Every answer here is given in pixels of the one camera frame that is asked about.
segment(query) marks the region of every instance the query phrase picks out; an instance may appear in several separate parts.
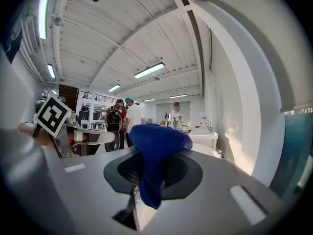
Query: white ceiling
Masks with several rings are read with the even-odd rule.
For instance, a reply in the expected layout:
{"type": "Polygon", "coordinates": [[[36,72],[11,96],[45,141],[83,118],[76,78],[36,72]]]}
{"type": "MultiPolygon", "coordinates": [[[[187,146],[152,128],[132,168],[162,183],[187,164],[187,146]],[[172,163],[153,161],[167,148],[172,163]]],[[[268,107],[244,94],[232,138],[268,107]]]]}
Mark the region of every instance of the white ceiling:
{"type": "MultiPolygon", "coordinates": [[[[38,4],[32,0],[25,15],[34,16],[39,43],[38,4]]],[[[49,0],[44,53],[30,56],[42,77],[57,84],[142,100],[200,96],[199,53],[184,17],[188,9],[177,0],[49,0]],[[61,26],[53,24],[57,16],[61,26]],[[134,78],[159,62],[165,68],[134,78]],[[55,80],[46,63],[53,65],[55,80]],[[115,84],[121,87],[109,93],[115,84]]]]}

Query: blue towel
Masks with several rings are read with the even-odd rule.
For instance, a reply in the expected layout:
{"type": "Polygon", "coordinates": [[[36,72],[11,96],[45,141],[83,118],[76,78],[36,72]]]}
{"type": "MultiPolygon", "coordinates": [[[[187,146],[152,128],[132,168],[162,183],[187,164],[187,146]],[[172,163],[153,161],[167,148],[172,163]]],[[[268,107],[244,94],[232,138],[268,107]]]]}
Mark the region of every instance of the blue towel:
{"type": "Polygon", "coordinates": [[[129,135],[144,158],[138,186],[140,197],[147,206],[158,209],[164,182],[163,162],[175,152],[191,149],[192,141],[183,132],[155,124],[135,125],[129,135]]]}

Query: green cap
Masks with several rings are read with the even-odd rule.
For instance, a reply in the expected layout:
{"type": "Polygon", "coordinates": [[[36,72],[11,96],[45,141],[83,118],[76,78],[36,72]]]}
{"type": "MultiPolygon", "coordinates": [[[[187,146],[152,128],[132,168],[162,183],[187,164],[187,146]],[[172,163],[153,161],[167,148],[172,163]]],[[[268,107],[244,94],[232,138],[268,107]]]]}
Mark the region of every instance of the green cap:
{"type": "Polygon", "coordinates": [[[133,100],[131,97],[128,97],[128,98],[125,99],[125,102],[126,102],[126,103],[133,102],[133,101],[134,101],[134,100],[133,100]]]}

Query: fluorescent light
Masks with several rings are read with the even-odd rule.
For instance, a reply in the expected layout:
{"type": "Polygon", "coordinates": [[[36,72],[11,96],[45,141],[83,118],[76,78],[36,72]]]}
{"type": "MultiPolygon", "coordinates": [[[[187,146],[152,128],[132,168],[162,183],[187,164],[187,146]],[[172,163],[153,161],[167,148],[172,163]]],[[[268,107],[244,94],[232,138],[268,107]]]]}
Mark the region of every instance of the fluorescent light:
{"type": "Polygon", "coordinates": [[[165,67],[165,65],[164,65],[163,63],[159,63],[159,64],[156,64],[156,65],[154,65],[154,66],[148,67],[148,68],[145,69],[144,71],[141,71],[141,72],[135,74],[134,77],[135,77],[135,78],[140,78],[140,77],[142,77],[142,76],[145,76],[145,75],[147,75],[147,74],[150,74],[150,73],[152,73],[152,72],[154,72],[154,71],[157,71],[157,70],[159,70],[159,69],[162,69],[162,68],[164,68],[164,67],[165,67]]]}
{"type": "Polygon", "coordinates": [[[42,39],[47,38],[47,32],[46,32],[47,7],[48,7],[48,0],[39,1],[38,28],[39,28],[39,36],[42,39]]]}
{"type": "Polygon", "coordinates": [[[54,75],[54,71],[53,71],[52,65],[48,65],[48,69],[49,69],[49,72],[50,72],[51,77],[52,77],[52,78],[55,78],[55,75],[54,75]]]}
{"type": "Polygon", "coordinates": [[[183,97],[183,96],[187,96],[187,94],[179,95],[179,96],[170,96],[169,98],[176,98],[176,97],[183,97]]]}
{"type": "Polygon", "coordinates": [[[112,92],[112,91],[116,90],[119,87],[121,87],[121,86],[119,84],[117,84],[114,87],[112,87],[111,89],[109,89],[109,92],[112,92]]]}

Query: white countertop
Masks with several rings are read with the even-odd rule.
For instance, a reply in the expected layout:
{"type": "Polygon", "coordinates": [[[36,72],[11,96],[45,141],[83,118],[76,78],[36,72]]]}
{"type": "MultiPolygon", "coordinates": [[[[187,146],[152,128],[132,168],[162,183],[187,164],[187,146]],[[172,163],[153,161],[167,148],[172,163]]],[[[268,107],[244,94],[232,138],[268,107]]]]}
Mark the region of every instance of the white countertop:
{"type": "Polygon", "coordinates": [[[216,132],[209,132],[208,129],[206,128],[199,128],[199,129],[194,129],[192,130],[192,132],[189,134],[190,136],[196,137],[196,136],[200,136],[200,137],[206,137],[207,139],[217,139],[218,138],[218,134],[216,132]]]}

